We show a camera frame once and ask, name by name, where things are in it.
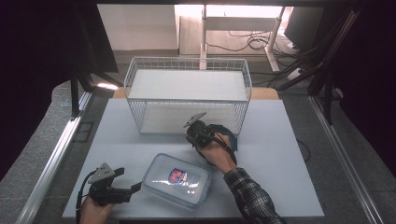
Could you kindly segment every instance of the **black curtain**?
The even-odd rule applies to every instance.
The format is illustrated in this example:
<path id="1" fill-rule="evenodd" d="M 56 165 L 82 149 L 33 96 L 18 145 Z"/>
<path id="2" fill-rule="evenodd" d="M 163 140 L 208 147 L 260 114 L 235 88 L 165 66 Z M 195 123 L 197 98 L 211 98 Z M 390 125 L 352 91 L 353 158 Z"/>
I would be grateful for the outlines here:
<path id="1" fill-rule="evenodd" d="M 18 158 L 51 102 L 74 74 L 118 72 L 96 5 L 0 3 L 0 178 Z"/>
<path id="2" fill-rule="evenodd" d="M 335 55 L 341 107 L 396 176 L 396 28 L 392 7 L 367 1 Z"/>

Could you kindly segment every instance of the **person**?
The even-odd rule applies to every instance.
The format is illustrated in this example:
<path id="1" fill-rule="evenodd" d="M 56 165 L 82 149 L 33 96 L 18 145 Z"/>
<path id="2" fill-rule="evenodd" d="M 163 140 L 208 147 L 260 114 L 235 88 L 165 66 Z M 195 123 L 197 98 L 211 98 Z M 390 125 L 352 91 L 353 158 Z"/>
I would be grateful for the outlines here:
<path id="1" fill-rule="evenodd" d="M 216 133 L 216 137 L 228 146 L 230 140 L 227 135 Z M 254 224 L 283 224 L 286 221 L 276 212 L 269 194 L 261 188 L 244 168 L 237 167 L 230 154 L 217 142 L 212 141 L 207 147 L 198 150 L 216 165 L 224 174 L 224 181 L 230 188 L 236 205 L 243 218 Z M 82 204 L 81 224 L 102 224 L 106 222 L 114 204 L 101 207 L 90 198 Z"/>

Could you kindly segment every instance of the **cable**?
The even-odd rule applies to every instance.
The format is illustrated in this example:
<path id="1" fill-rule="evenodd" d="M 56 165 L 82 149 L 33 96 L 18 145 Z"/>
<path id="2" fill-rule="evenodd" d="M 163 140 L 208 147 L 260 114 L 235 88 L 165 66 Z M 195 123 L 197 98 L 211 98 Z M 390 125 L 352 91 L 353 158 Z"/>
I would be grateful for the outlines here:
<path id="1" fill-rule="evenodd" d="M 277 57 L 276 57 L 277 63 L 279 63 L 279 64 L 281 64 L 281 65 L 283 65 L 283 66 L 285 66 L 285 67 L 291 66 L 295 61 L 292 62 L 292 63 L 290 63 L 290 64 L 285 64 L 285 63 L 282 63 L 282 62 L 279 60 L 279 59 L 281 59 L 281 58 L 293 58 L 293 59 L 299 60 L 298 57 L 293 56 L 293 55 L 289 55 L 289 54 L 280 54 L 280 55 L 277 55 Z"/>
<path id="2" fill-rule="evenodd" d="M 221 138 L 221 140 L 219 140 L 218 138 L 212 137 L 205 133 L 198 133 L 197 135 L 208 138 L 212 141 L 215 141 L 215 142 L 219 143 L 219 145 L 221 145 L 222 147 L 227 147 L 227 144 L 225 143 L 225 141 L 222 138 Z"/>
<path id="3" fill-rule="evenodd" d="M 225 146 L 227 147 L 227 144 L 225 143 L 225 141 L 224 141 L 224 139 L 222 139 L 222 137 L 218 134 L 218 133 L 215 133 L 218 137 L 219 137 L 219 139 L 221 140 L 221 142 L 223 143 L 223 144 L 225 144 Z"/>
<path id="4" fill-rule="evenodd" d="M 260 82 L 255 82 L 255 83 L 252 83 L 252 85 L 253 85 L 253 87 L 255 87 L 255 86 L 258 86 L 258 85 L 260 85 L 260 84 L 262 84 L 262 83 L 265 83 L 265 82 L 270 82 L 272 79 L 268 79 L 268 80 L 264 80 L 264 81 L 260 81 Z"/>
<path id="5" fill-rule="evenodd" d="M 320 56 L 322 54 L 322 51 L 326 48 L 329 40 L 339 33 L 339 30 L 342 28 L 345 20 L 347 19 L 348 12 L 349 10 L 347 9 L 344 12 L 344 15 L 332 27 L 330 32 L 325 37 L 323 37 L 323 39 L 320 40 L 320 42 L 317 43 L 316 46 L 314 46 L 311 50 L 302 53 L 301 56 L 306 58 L 315 58 Z"/>
<path id="6" fill-rule="evenodd" d="M 81 189 L 80 189 L 79 192 L 78 192 L 77 202 L 76 202 L 76 223 L 77 223 L 77 224 L 79 224 L 79 220 L 81 219 L 81 202 L 82 202 L 82 198 L 86 196 L 86 195 L 85 195 L 85 196 L 82 196 L 82 192 L 84 191 L 84 187 L 85 187 L 85 184 L 86 184 L 87 181 L 88 181 L 88 178 L 90 178 L 90 176 L 93 175 L 93 174 L 96 172 L 96 170 L 90 172 L 90 173 L 85 177 L 84 181 L 82 181 Z"/>
<path id="7" fill-rule="evenodd" d="M 276 73 L 249 72 L 251 75 L 276 75 Z"/>
<path id="8" fill-rule="evenodd" d="M 309 146 L 307 146 L 303 141 L 296 139 L 298 143 L 300 143 L 301 145 L 303 145 L 306 148 L 307 151 L 307 156 L 306 158 L 304 158 L 304 162 L 308 162 L 309 159 L 311 159 L 311 149 L 309 148 Z"/>
<path id="9" fill-rule="evenodd" d="M 295 68 L 297 68 L 298 66 L 300 66 L 301 64 L 301 60 L 296 60 L 294 63 L 292 63 L 290 66 L 288 66 L 287 68 L 285 68 L 281 74 L 277 75 L 276 77 L 274 77 L 268 84 L 267 84 L 267 88 L 274 88 L 276 89 L 276 83 L 283 77 L 286 77 L 290 74 L 290 72 L 292 70 L 294 70 Z"/>
<path id="10" fill-rule="evenodd" d="M 254 31 L 251 31 L 250 35 L 233 35 L 233 34 L 231 34 L 230 31 L 228 31 L 228 34 L 230 36 L 234 36 L 234 37 L 248 37 L 247 44 L 241 49 L 227 49 L 227 48 L 224 48 L 223 46 L 212 45 L 212 44 L 209 44 L 207 42 L 206 42 L 206 44 L 208 46 L 210 46 L 210 47 L 219 48 L 219 49 L 225 49 L 225 50 L 229 50 L 229 51 L 233 51 L 233 52 L 241 51 L 241 50 L 246 49 L 248 47 L 250 47 L 251 49 L 255 49 L 255 50 L 264 49 L 268 45 L 269 37 L 268 36 L 262 36 L 262 34 L 266 34 L 268 32 L 258 32 L 258 33 L 255 33 L 255 34 L 253 34 L 253 33 L 254 33 Z M 261 44 L 261 46 L 258 47 L 258 48 L 252 46 L 252 43 L 254 43 L 254 42 L 259 42 Z"/>

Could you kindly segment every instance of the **label on container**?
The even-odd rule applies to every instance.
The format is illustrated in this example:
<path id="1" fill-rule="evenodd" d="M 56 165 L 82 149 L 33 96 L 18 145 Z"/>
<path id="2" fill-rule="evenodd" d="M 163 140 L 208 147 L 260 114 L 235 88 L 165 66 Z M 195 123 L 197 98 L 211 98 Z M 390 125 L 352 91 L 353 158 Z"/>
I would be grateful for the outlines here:
<path id="1" fill-rule="evenodd" d="M 169 175 L 168 180 L 171 184 L 182 184 L 187 180 L 187 173 L 175 168 Z"/>

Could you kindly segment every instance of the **aluminum rail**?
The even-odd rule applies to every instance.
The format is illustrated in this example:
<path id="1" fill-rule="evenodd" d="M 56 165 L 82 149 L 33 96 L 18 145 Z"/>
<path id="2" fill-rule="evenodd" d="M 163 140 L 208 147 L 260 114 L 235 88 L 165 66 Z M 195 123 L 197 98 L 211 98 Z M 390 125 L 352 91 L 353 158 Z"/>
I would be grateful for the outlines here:
<path id="1" fill-rule="evenodd" d="M 338 138 L 335 129 L 333 128 L 332 125 L 329 125 L 326 119 L 324 118 L 322 113 L 323 108 L 321 106 L 321 103 L 318 101 L 318 97 L 309 96 L 309 100 L 318 115 L 318 118 L 320 120 L 321 125 L 323 126 L 325 133 L 327 134 L 329 140 L 331 141 L 334 152 L 337 155 L 338 160 L 341 162 L 341 165 L 346 173 L 346 177 L 348 178 L 353 190 L 355 191 L 355 194 L 357 195 L 358 200 L 361 203 L 361 207 L 363 208 L 364 213 L 368 217 L 370 223 L 373 224 L 384 223 L 384 221 L 382 220 L 381 216 L 378 213 L 378 210 L 375 207 L 375 203 L 372 197 L 370 196 L 368 189 L 364 186 L 363 182 L 361 181 L 361 178 L 359 177 L 358 172 L 353 166 L 352 161 L 348 157 L 347 151 L 345 150 L 343 144 Z"/>
<path id="2" fill-rule="evenodd" d="M 64 154 L 69 146 L 74 132 L 76 131 L 84 110 L 91 99 L 91 94 L 84 92 L 79 100 L 79 113 L 75 119 L 69 120 L 64 128 L 55 149 L 53 150 L 46 167 L 38 178 L 35 188 L 30 194 L 25 206 L 23 207 L 20 216 L 16 223 L 32 223 L 35 219 L 35 215 L 42 204 L 44 197 L 50 187 L 53 177 L 55 177 L 56 172 L 62 162 Z"/>

